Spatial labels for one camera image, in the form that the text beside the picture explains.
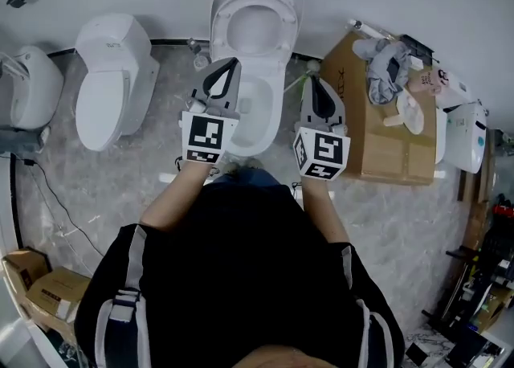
forearm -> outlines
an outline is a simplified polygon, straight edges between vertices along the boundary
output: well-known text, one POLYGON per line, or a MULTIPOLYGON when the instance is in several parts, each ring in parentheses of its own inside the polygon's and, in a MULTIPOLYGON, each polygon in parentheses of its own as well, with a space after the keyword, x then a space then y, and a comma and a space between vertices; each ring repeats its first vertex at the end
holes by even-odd
POLYGON ((200 162, 187 162, 173 182, 146 208, 140 223, 161 231, 171 230, 200 194, 210 167, 200 162))
POLYGON ((330 243, 349 242, 343 223, 328 194, 326 181, 302 177, 304 210, 330 243))

open toilet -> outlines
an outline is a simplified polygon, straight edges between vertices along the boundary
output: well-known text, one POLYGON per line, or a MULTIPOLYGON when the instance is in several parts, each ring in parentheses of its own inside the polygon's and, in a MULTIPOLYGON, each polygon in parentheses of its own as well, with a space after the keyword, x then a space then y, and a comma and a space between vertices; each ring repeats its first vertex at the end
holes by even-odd
POLYGON ((213 1, 210 56, 213 61, 235 56, 242 65, 240 121, 227 147, 236 156, 262 153, 275 139, 302 13, 303 0, 213 1))
POLYGON ((145 30, 127 14, 88 22, 75 49, 88 67, 77 99, 77 133, 86 148, 102 151, 141 127, 160 65, 150 56, 145 30))

crumpled gray fabric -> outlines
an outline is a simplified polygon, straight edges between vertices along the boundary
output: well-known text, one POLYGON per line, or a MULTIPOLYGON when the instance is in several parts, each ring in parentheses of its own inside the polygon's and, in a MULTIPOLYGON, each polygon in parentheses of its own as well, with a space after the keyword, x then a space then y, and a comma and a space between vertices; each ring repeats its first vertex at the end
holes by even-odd
POLYGON ((388 39, 359 39, 353 43, 352 49, 360 58, 370 61, 366 77, 372 104, 384 105, 396 98, 409 79, 408 46, 400 41, 391 43, 388 39), (400 65, 395 81, 387 72, 392 58, 400 65))

toilet tank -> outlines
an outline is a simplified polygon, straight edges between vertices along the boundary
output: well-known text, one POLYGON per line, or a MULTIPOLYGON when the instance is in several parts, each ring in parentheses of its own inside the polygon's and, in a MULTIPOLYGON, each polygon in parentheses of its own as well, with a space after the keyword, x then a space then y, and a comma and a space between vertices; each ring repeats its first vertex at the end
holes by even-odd
POLYGON ((148 61, 151 48, 143 27, 128 14, 95 17, 82 27, 75 45, 89 72, 132 70, 148 61))

skin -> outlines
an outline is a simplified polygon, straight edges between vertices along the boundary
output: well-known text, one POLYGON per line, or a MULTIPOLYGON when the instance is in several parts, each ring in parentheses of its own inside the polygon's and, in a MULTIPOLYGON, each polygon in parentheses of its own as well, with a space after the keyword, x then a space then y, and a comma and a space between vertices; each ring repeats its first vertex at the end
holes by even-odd
MULTIPOLYGON (((169 232, 186 215, 200 194, 212 165, 187 162, 178 176, 141 216, 140 223, 169 232)), ((304 211, 330 243, 349 242, 348 234, 328 194, 327 182, 302 177, 304 211)), ((263 346, 234 368, 329 368, 332 365, 286 346, 263 346)))

